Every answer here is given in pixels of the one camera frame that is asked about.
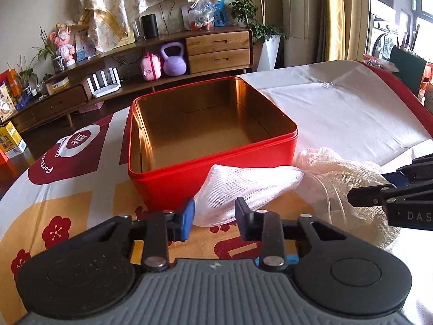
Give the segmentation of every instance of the wooden tv cabinet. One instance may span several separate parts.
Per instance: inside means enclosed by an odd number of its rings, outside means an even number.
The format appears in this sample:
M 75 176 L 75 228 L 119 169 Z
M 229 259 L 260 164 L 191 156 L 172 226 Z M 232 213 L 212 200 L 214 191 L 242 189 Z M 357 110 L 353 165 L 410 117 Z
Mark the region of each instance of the wooden tv cabinet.
M 104 59 L 152 45 L 169 41 L 181 41 L 186 46 L 185 61 L 187 72 L 178 77 L 163 75 L 158 80 L 145 81 L 141 75 L 122 82 L 121 88 L 106 96 L 92 97 L 86 78 L 97 70 L 105 68 Z M 56 118 L 66 116 L 72 125 L 71 113 L 86 105 L 161 85 L 220 72 L 243 70 L 252 65 L 252 32 L 237 26 L 218 27 L 210 31 L 183 31 L 161 35 L 149 40 L 117 47 L 109 52 L 96 55 L 88 60 L 76 62 L 72 67 L 54 75 L 49 81 L 69 77 L 69 87 L 49 97 L 31 102 L 27 107 L 10 118 L 19 132 L 25 132 Z

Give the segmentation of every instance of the small plant pot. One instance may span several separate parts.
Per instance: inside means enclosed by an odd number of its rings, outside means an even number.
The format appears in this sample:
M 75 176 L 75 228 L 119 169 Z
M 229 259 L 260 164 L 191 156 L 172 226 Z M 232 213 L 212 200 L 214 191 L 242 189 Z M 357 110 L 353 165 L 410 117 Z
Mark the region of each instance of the small plant pot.
M 26 88 L 24 88 L 24 90 L 22 91 L 22 93 L 28 97 L 31 98 L 33 96 L 32 94 L 32 88 L 30 86 L 27 86 Z
M 63 58 L 61 56 L 54 57 L 51 59 L 53 61 L 53 68 L 55 73 L 63 72 L 65 69 Z

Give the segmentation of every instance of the green leaves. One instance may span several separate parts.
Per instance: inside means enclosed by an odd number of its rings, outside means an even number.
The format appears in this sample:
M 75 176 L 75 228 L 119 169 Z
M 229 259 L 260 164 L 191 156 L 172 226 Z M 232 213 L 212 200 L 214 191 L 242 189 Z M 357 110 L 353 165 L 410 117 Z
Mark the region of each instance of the green leaves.
M 257 7 L 255 7 L 251 0 L 236 0 L 231 2 L 229 6 L 232 6 L 232 17 L 247 24 L 250 19 L 254 19 L 257 12 Z
M 32 62 L 30 62 L 30 65 L 28 67 L 25 56 L 19 56 L 19 64 L 17 66 L 19 67 L 20 71 L 18 73 L 18 79 L 23 89 L 29 86 L 29 80 L 31 77 L 36 77 L 36 82 L 38 80 L 38 75 L 36 73 L 33 73 L 32 67 L 32 63 L 35 60 L 36 56 L 37 55 L 35 55 L 35 57 L 32 59 Z
M 286 38 L 281 27 L 257 22 L 255 19 L 257 7 L 254 6 L 251 0 L 236 0 L 230 3 L 229 6 L 232 6 L 232 17 L 237 19 L 238 23 L 242 22 L 252 30 L 254 43 L 260 39 L 269 40 L 273 35 Z
M 269 40 L 273 35 L 280 35 L 283 39 L 286 38 L 283 28 L 277 25 L 259 23 L 256 20 L 253 20 L 247 24 L 247 27 L 252 30 L 254 43 L 260 39 Z
M 41 39 L 44 43 L 44 47 L 34 46 L 33 49 L 38 50 L 38 60 L 40 60 L 42 57 L 46 60 L 48 55 L 51 57 L 57 55 L 57 46 L 52 40 L 50 40 L 50 38 L 47 36 L 47 33 L 42 30 L 42 27 L 39 26 L 39 28 L 41 29 L 39 33 L 39 39 Z

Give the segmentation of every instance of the yellow box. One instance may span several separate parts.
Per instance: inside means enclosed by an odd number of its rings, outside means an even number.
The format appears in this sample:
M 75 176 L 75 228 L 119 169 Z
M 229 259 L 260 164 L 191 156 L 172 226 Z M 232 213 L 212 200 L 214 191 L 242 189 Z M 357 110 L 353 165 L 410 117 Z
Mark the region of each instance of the yellow box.
M 69 85 L 69 78 L 65 77 L 65 79 L 58 81 L 57 83 L 48 83 L 47 90 L 49 95 L 53 95 L 60 90 L 67 88 Z
M 12 122 L 9 121 L 5 126 L 0 127 L 0 150 L 8 158 L 22 154 L 26 146 Z

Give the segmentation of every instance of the pink bag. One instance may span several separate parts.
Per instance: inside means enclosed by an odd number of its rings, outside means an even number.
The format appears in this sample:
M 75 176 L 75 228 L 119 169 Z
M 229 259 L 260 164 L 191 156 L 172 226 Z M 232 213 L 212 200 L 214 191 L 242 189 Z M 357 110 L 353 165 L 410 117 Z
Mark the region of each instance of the pink bag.
M 161 60 L 155 54 L 146 52 L 140 61 L 140 68 L 145 80 L 155 80 L 161 77 Z

